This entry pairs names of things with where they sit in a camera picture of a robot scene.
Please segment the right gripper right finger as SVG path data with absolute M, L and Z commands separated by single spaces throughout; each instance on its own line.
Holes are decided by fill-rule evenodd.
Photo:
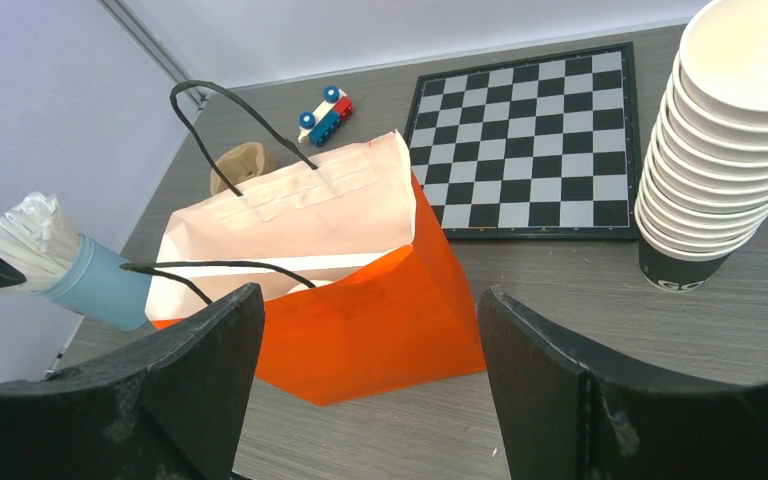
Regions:
M 768 479 L 768 382 L 643 362 L 497 287 L 478 325 L 512 478 Z

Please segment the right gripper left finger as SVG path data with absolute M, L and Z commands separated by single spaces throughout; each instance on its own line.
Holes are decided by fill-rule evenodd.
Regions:
M 43 380 L 0 383 L 0 479 L 232 479 L 264 334 L 248 283 Z

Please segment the orange paper bag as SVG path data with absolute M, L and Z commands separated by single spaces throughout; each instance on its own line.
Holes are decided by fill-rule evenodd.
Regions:
M 265 302 L 256 376 L 325 406 L 484 370 L 465 273 L 399 131 L 234 185 L 209 157 L 207 199 L 174 211 L 132 263 L 164 329 L 246 283 Z

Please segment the stack of white paper cups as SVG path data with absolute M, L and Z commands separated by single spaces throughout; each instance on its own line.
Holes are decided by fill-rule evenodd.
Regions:
M 768 217 L 768 1 L 712 1 L 687 24 L 643 161 L 639 267 L 707 282 Z

